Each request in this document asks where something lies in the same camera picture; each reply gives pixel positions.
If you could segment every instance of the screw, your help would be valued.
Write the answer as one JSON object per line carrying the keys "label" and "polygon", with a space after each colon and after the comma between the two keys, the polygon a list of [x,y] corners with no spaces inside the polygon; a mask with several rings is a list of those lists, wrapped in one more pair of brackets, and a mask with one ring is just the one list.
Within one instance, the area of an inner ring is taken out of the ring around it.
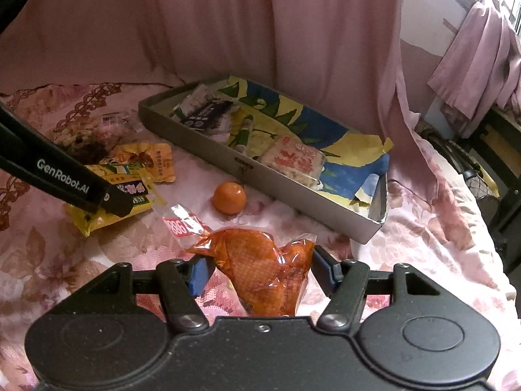
{"label": "screw", "polygon": [[342,326],[347,325],[347,317],[338,313],[321,316],[318,321],[325,329],[342,328]]}
{"label": "screw", "polygon": [[199,328],[204,325],[205,319],[198,314],[185,314],[179,317],[179,324],[185,328]]}
{"label": "screw", "polygon": [[255,328],[262,333],[270,332],[272,327],[269,325],[255,325]]}

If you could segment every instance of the floral bedsheet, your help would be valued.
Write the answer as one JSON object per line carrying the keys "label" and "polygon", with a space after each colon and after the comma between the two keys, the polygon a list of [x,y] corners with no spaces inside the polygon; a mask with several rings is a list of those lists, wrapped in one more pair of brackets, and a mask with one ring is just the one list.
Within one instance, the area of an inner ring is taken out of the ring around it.
{"label": "floral bedsheet", "polygon": [[[136,115],[140,99],[164,89],[161,85],[49,85],[2,100],[18,117],[48,134],[77,117],[119,110]],[[146,130],[140,135],[160,141]],[[356,258],[371,269],[390,270],[395,263],[411,263],[496,326],[502,348],[489,382],[497,390],[521,389],[521,325],[514,306],[515,289],[502,273],[501,260],[463,180],[428,143],[418,140],[441,178],[439,197],[429,205],[390,182],[386,224],[366,245],[351,242],[248,187],[248,204],[240,215],[218,214],[209,198],[218,184],[231,178],[181,149],[174,149],[177,180],[161,185],[160,191],[190,207],[212,228],[261,226],[279,244],[311,232],[335,257]],[[30,324],[46,310],[113,263],[126,261],[134,269],[152,269],[161,261],[183,256],[153,212],[85,238],[63,211],[61,201],[0,171],[0,390],[26,391],[37,383],[23,340]],[[328,301],[310,274],[298,314],[316,318]],[[211,278],[197,302],[210,320],[242,314],[221,274]],[[363,317],[388,303],[387,297],[370,297]],[[140,297],[139,304],[160,310],[152,297]]]}

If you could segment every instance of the snack package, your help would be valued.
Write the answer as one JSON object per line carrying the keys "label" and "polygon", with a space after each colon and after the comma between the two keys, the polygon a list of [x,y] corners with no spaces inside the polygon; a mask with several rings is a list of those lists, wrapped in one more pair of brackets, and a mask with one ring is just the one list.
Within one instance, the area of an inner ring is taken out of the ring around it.
{"label": "snack package", "polygon": [[170,117],[177,122],[181,122],[206,106],[214,97],[215,95],[208,87],[201,84],[173,108]]}
{"label": "snack package", "polygon": [[252,316],[295,316],[307,285],[316,236],[278,248],[266,232],[224,228],[209,233],[189,253],[212,256]]}
{"label": "snack package", "polygon": [[326,157],[322,151],[294,138],[279,136],[261,155],[259,162],[308,188],[316,188]]}
{"label": "snack package", "polygon": [[210,101],[202,109],[198,110],[181,123],[196,131],[204,131],[210,127],[220,116],[228,111],[233,103],[228,100],[215,99]]}
{"label": "snack package", "polygon": [[121,165],[139,162],[152,175],[154,182],[174,182],[176,173],[172,148],[167,143],[131,143],[116,146],[100,164]]}
{"label": "snack package", "polygon": [[227,144],[230,140],[230,130],[232,125],[232,110],[226,111],[221,117],[215,119],[214,122],[204,131],[215,142]]}
{"label": "snack package", "polygon": [[56,128],[49,139],[83,165],[95,165],[132,133],[129,114],[114,112],[73,120]]}
{"label": "snack package", "polygon": [[152,208],[152,196],[155,194],[153,181],[149,173],[139,163],[126,165],[87,165],[90,171],[114,184],[121,191],[134,196],[134,207],[129,215],[119,217],[99,209],[95,214],[68,204],[68,211],[74,224],[88,237],[96,229],[116,223],[119,220],[135,216]]}

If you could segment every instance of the cardboard box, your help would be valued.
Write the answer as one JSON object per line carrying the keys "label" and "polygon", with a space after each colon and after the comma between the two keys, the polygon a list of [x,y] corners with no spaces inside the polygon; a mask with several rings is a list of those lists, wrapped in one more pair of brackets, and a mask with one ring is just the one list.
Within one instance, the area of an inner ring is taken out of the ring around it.
{"label": "cardboard box", "polygon": [[[218,90],[226,85],[227,79],[228,77],[202,82],[210,89]],[[139,117],[143,125],[172,144],[230,173],[239,181],[251,185],[362,244],[367,243],[382,227],[387,216],[386,175],[380,176],[368,216],[365,217],[258,161],[170,119],[168,115],[173,107],[191,93],[199,83],[201,82],[172,88],[140,101]]]}

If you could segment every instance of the orange vacuum-sealed package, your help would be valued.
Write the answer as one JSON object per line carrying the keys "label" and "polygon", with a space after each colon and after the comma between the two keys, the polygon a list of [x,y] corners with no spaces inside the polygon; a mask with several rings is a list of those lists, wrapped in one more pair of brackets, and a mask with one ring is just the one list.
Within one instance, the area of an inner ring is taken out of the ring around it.
{"label": "orange vacuum-sealed package", "polygon": [[305,234],[283,247],[266,232],[225,228],[188,250],[213,256],[252,316],[295,316],[307,285],[316,236]]}

